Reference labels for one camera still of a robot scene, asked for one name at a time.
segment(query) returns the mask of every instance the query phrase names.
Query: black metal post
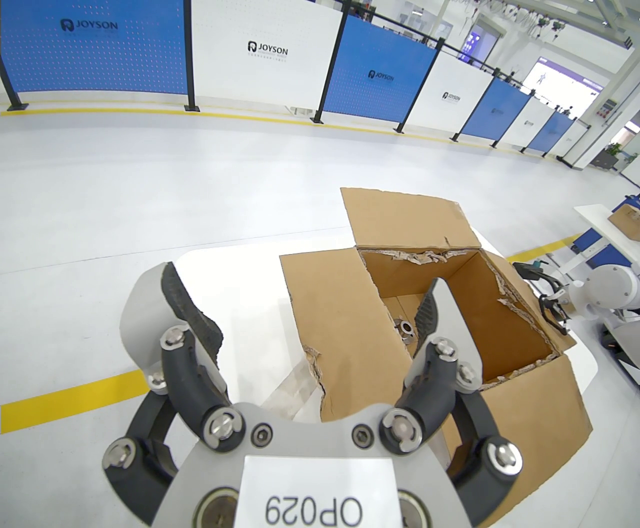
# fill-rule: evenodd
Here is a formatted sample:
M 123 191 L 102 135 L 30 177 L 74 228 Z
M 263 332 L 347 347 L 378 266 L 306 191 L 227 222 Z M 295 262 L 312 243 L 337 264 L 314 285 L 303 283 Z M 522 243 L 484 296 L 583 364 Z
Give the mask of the black metal post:
M 529 97 L 533 97 L 534 95 L 536 95 L 536 90 L 531 90 L 531 93 L 529 94 Z M 509 126 L 504 129 L 504 132 L 502 133 L 502 136 L 500 136 L 497 140 L 495 140 L 490 145 L 491 148 L 495 148 L 495 146 L 498 144 L 498 141 L 500 141 L 504 137 L 504 135 L 507 133 L 507 130 L 509 130 L 511 128 L 511 125 L 513 125 L 515 123 L 515 121 L 518 118 L 518 116 L 520 115 L 520 113 L 524 110 L 524 106 L 522 108 L 520 108 L 520 111 L 516 114 L 516 117 L 514 117 L 511 120 L 511 123 L 509 123 Z
M 320 121 L 320 118 L 322 117 L 326 94 L 329 91 L 329 83 L 331 82 L 331 76 L 333 75 L 333 67 L 335 66 L 335 60 L 338 57 L 338 50 L 340 49 L 340 42 L 342 41 L 342 34 L 344 33 L 344 25 L 347 23 L 350 8 L 351 0 L 344 0 L 344 2 L 342 2 L 342 18 L 340 20 L 340 26 L 338 26 L 338 34 L 335 36 L 335 44 L 333 45 L 333 53 L 331 55 L 331 61 L 329 62 L 329 69 L 326 72 L 326 79 L 324 80 L 324 88 L 322 90 L 322 97 L 320 98 L 320 105 L 318 106 L 318 110 L 316 110 L 316 115 L 311 118 L 311 121 L 319 125 L 323 124 L 322 121 Z
M 11 106 L 7 108 L 7 112 L 13 112 L 15 110 L 24 110 L 29 106 L 28 102 L 22 102 L 18 94 L 15 93 L 13 89 L 13 85 L 11 84 L 11 79 L 9 79 L 9 74 L 6 72 L 6 68 L 4 67 L 4 62 L 2 57 L 0 56 L 0 79 L 2 79 L 2 84 L 4 85 L 4 89 L 6 90 L 6 94 L 9 96 L 9 101 L 11 102 Z
M 500 68 L 496 68 L 495 70 L 493 70 L 493 79 L 491 79 L 491 82 L 489 83 L 489 85 L 485 88 L 482 97 L 478 100 L 478 102 L 476 103 L 476 105 L 474 106 L 474 109 L 472 110 L 471 114 L 469 114 L 469 117 L 467 118 L 467 120 L 465 121 L 465 124 L 462 125 L 462 128 L 460 129 L 460 132 L 456 132 L 455 134 L 453 134 L 452 138 L 449 138 L 451 141 L 455 141 L 456 143 L 458 142 L 458 138 L 460 137 L 460 134 L 462 134 L 462 131 L 465 129 L 465 127 L 467 126 L 467 123 L 469 123 L 469 120 L 471 119 L 471 116 L 474 114 L 474 112 L 476 111 L 476 109 L 478 108 L 478 105 L 482 102 L 482 100 L 484 99 L 484 96 L 486 95 L 486 93 L 489 91 L 489 88 L 491 88 L 491 85 L 493 84 L 493 82 L 498 78 L 498 76 L 500 75 Z
M 403 119 L 402 123 L 400 123 L 396 128 L 394 128 L 394 130 L 396 132 L 398 132 L 399 134 L 404 134 L 402 129 L 406 125 L 406 120 L 409 119 L 409 114 L 411 113 L 411 110 L 413 110 L 413 105 L 415 105 L 415 102 L 418 100 L 418 96 L 420 95 L 420 92 L 422 91 L 422 87 L 424 86 L 424 83 L 427 82 L 427 77 L 429 77 L 429 74 L 431 73 L 431 69 L 433 68 L 433 65 L 435 64 L 435 61 L 438 59 L 438 55 L 440 54 L 440 50 L 442 49 L 442 45 L 443 44 L 444 44 L 444 39 L 442 37 L 440 37 L 438 39 L 438 42 L 436 43 L 436 47 L 435 47 L 436 54 L 433 56 L 433 60 L 431 61 L 431 64 L 429 64 L 429 67 L 427 68 L 427 72 L 424 74 L 424 79 L 422 80 L 422 83 L 420 84 L 420 88 L 418 88 L 418 91 L 415 93 L 415 97 L 413 98 L 413 101 L 411 103 L 411 106 L 409 107 L 409 110 L 406 113 L 406 116 L 404 116 L 404 119 Z
M 187 67 L 187 98 L 189 104 L 184 105 L 187 112 L 199 112 L 196 106 L 196 93 L 193 86 L 193 35 L 191 32 L 191 0 L 182 2 L 182 16 L 184 17 L 184 58 Z

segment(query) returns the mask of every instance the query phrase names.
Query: cardboard box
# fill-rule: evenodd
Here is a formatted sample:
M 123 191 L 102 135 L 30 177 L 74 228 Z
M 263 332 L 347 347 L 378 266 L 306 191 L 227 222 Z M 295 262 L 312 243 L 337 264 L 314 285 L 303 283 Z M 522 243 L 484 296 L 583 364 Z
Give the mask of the cardboard box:
M 356 247 L 280 257 L 300 341 L 324 391 L 323 421 L 394 404 L 415 344 L 393 319 L 413 322 L 432 279 L 447 280 L 483 359 L 483 396 L 524 468 L 489 525 L 533 492 L 586 441 L 591 424 L 538 300 L 502 257 L 480 248 L 460 206 L 441 198 L 342 189 Z M 453 453 L 460 443 L 449 417 Z
M 609 221 L 620 229 L 627 238 L 640 242 L 640 209 L 625 204 L 609 216 Z

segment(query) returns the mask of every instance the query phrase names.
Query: white panel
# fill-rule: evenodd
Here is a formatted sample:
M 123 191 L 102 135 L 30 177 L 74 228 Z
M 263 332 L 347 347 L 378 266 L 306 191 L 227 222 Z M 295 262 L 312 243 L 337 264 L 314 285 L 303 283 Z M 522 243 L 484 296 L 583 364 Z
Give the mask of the white panel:
M 622 174 L 636 185 L 640 185 L 640 156 L 635 158 L 626 168 L 622 169 Z
M 317 108 L 341 15 L 302 0 L 193 0 L 196 95 Z
M 407 124 L 460 132 L 491 80 L 490 74 L 441 52 Z
M 549 120 L 555 110 L 531 97 L 515 121 L 500 139 L 501 143 L 510 143 L 518 147 L 526 147 L 536 137 L 540 129 Z
M 574 121 L 558 142 L 549 150 L 549 154 L 553 156 L 564 156 L 586 131 L 587 127 L 585 125 L 579 121 Z

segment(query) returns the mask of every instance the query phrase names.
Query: yellow floor line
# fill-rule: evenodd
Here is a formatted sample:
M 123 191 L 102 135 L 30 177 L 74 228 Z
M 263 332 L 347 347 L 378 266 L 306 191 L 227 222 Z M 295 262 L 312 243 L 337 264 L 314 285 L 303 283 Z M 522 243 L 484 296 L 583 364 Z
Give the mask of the yellow floor line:
M 7 112 L 0 111 L 0 116 L 12 116 L 16 117 L 19 115 L 39 115 L 39 114 L 72 114 L 72 113 L 139 113 L 139 114 L 165 114 L 165 115 L 189 115 L 189 116 L 200 116 L 200 117 L 218 117 L 218 118 L 228 118 L 228 119 L 240 119 L 247 121 L 261 121 L 268 123 L 280 123 L 285 125 L 302 125 L 302 126 L 310 126 L 310 127 L 322 127 L 329 128 L 335 130 L 348 130 L 355 132 L 369 132 L 371 134 L 386 134 L 387 136 L 395 136 L 401 137 L 395 131 L 391 130 L 376 130 L 376 129 L 368 129 L 363 127 L 350 127 L 346 125 L 330 125 L 330 124 L 316 124 L 311 120 L 291 120 L 291 119 L 277 119 L 273 117 L 260 117 L 260 116 L 250 116 L 250 115 L 240 115 L 240 114 L 224 114 L 217 112 L 185 112 L 183 110 L 168 110 L 168 109 L 160 109 L 160 108 L 41 108 L 41 109 L 33 109 L 33 110 L 22 110 L 19 112 Z M 464 141 L 458 141 L 457 143 L 453 143 L 448 138 L 431 138 L 429 136 L 421 136 L 420 134 L 411 134 L 404 133 L 402 134 L 405 138 L 413 138 L 417 140 L 424 141 L 436 141 L 438 143 L 450 143 L 451 145 L 457 144 L 463 147 L 474 147 L 474 148 L 490 148 L 492 150 L 498 150 L 500 152 L 509 152 L 510 154 L 518 154 L 519 156 L 529 156 L 535 157 L 536 159 L 542 159 L 544 161 L 553 161 L 553 159 L 547 157 L 541 157 L 536 154 L 530 154 L 528 152 L 521 153 L 519 151 L 508 149 L 508 148 L 493 148 L 490 145 L 482 145 L 480 143 L 466 143 Z
M 141 371 L 0 406 L 0 433 L 38 426 L 125 401 L 148 391 Z
M 578 233 L 577 235 L 572 235 L 570 237 L 563 238 L 562 240 L 551 242 L 550 244 L 540 246 L 539 248 L 533 248 L 532 250 L 523 251 L 522 253 L 516 253 L 515 255 L 507 257 L 507 260 L 509 262 L 529 262 L 530 260 L 537 259 L 546 253 L 552 253 L 561 248 L 570 247 L 573 244 L 573 241 L 581 234 L 582 233 Z

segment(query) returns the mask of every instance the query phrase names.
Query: metal screw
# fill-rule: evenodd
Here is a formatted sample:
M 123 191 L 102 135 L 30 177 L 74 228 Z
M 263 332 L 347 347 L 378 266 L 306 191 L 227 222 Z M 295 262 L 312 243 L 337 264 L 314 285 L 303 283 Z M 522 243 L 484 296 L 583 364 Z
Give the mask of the metal screw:
M 404 416 L 396 416 L 391 422 L 391 434 L 398 442 L 411 440 L 415 435 L 415 430 L 411 422 Z
M 357 447 L 368 449 L 373 445 L 373 431 L 368 425 L 359 424 L 353 428 L 351 439 Z
M 460 373 L 460 378 L 467 383 L 471 383 L 474 380 L 474 372 L 467 365 L 460 365 L 458 367 L 458 372 Z
M 272 438 L 273 430 L 269 424 L 258 424 L 251 432 L 251 442 L 256 447 L 266 447 Z
M 418 420 L 405 409 L 390 409 L 382 418 L 382 427 L 390 431 L 403 453 L 415 451 L 422 443 L 422 428 Z
M 211 422 L 209 431 L 211 431 L 211 434 L 218 440 L 226 440 L 234 432 L 233 421 L 233 416 L 224 413 Z
M 509 445 L 501 445 L 495 451 L 495 457 L 498 463 L 502 466 L 515 466 L 516 457 Z
M 130 438 L 119 438 L 113 442 L 102 457 L 102 468 L 129 468 L 136 457 L 136 444 Z
M 164 335 L 164 342 L 169 346 L 177 345 L 182 341 L 184 341 L 184 332 L 175 326 L 167 330 Z
M 161 372 L 154 372 L 149 376 L 149 381 L 152 385 L 160 386 L 164 383 L 164 374 Z
M 493 467 L 504 475 L 517 475 L 522 471 L 522 455 L 511 442 L 498 446 L 487 443 L 487 455 Z
M 436 352 L 441 360 L 447 362 L 453 362 L 458 359 L 458 354 L 456 352 L 456 346 L 449 339 L 445 339 L 444 337 L 437 337 L 432 341 L 432 343 L 436 347 Z
M 219 407 L 204 422 L 202 440 L 211 449 L 226 452 L 235 449 L 231 444 L 221 446 L 220 442 L 228 440 L 234 433 L 244 434 L 244 419 L 233 407 Z

